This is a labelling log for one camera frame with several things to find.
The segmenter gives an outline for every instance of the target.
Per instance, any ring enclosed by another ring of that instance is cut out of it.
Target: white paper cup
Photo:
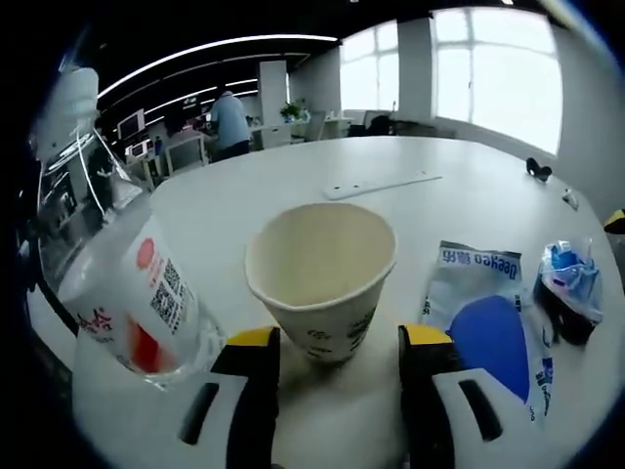
[[[297,207],[249,243],[250,289],[291,340],[319,362],[344,362],[364,339],[396,262],[379,215],[348,203]]]

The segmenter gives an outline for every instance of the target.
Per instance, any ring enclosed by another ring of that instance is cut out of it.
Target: bottle label
[[[171,371],[197,353],[197,295],[153,216],[121,262],[65,306],[83,329],[133,370]],[[214,325],[210,340],[221,343]],[[218,347],[213,350],[219,353]]]

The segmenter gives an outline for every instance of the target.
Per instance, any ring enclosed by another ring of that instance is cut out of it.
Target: cup rim
[[[375,276],[373,279],[368,281],[365,285],[363,285],[363,286],[361,286],[361,287],[359,287],[359,288],[349,292],[347,295],[342,296],[341,298],[335,298],[333,300],[324,301],[322,303],[313,303],[311,305],[304,305],[304,306],[287,305],[286,303],[282,303],[281,301],[278,301],[278,300],[276,300],[274,298],[271,298],[270,296],[268,296],[265,293],[263,293],[261,288],[259,288],[256,284],[254,284],[254,281],[250,278],[250,275],[249,275],[250,246],[252,244],[254,244],[254,242],[261,235],[261,233],[263,232],[263,230],[261,230],[259,233],[256,233],[254,235],[254,237],[252,238],[252,240],[250,242],[248,242],[247,245],[245,246],[244,271],[245,271],[245,279],[247,280],[247,286],[252,291],[254,296],[256,296],[263,303],[268,303],[268,304],[270,304],[270,305],[272,305],[272,306],[274,306],[276,308],[279,308],[280,310],[289,311],[289,312],[293,312],[293,313],[295,313],[295,312],[310,312],[310,311],[314,312],[314,311],[318,311],[318,310],[323,310],[323,309],[330,308],[332,306],[335,306],[335,305],[338,305],[338,304],[341,304],[341,303],[345,303],[346,301],[352,300],[355,297],[361,295],[363,292],[369,290],[370,288],[372,288],[378,282],[384,280],[391,273],[391,270],[395,266],[395,264],[397,262],[397,259],[396,259],[397,258],[397,234],[396,234],[395,230],[389,224],[389,222],[386,220],[386,218],[383,217],[382,215],[379,215],[378,213],[374,212],[373,210],[369,210],[368,208],[362,207],[360,205],[355,205],[353,203],[345,203],[345,202],[317,202],[317,203],[306,203],[304,205],[297,205],[295,207],[289,208],[287,210],[283,210],[280,213],[278,213],[275,217],[271,218],[263,226],[263,229],[267,225],[269,225],[271,222],[276,220],[278,217],[281,217],[282,215],[284,215],[287,212],[290,212],[292,210],[297,210],[297,209],[300,209],[300,208],[303,208],[303,207],[311,207],[311,206],[315,206],[315,205],[349,205],[350,207],[354,207],[354,208],[356,208],[358,210],[362,210],[362,211],[368,212],[368,213],[378,217],[382,221],[382,223],[386,226],[386,228],[389,230],[391,235],[393,236],[393,244],[394,245],[393,245],[393,254],[391,256],[391,260],[384,266],[384,269],[382,269],[377,276]]]

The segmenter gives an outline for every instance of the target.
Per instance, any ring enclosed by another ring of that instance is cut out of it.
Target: blue shirt
[[[217,147],[227,149],[239,142],[250,140],[250,128],[245,119],[241,100],[226,91],[211,109],[211,121],[217,122]]]

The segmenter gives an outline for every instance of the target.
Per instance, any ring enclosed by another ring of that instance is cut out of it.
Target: red logo
[[[137,252],[137,267],[140,271],[147,269],[154,257],[154,241],[151,237],[144,239]]]

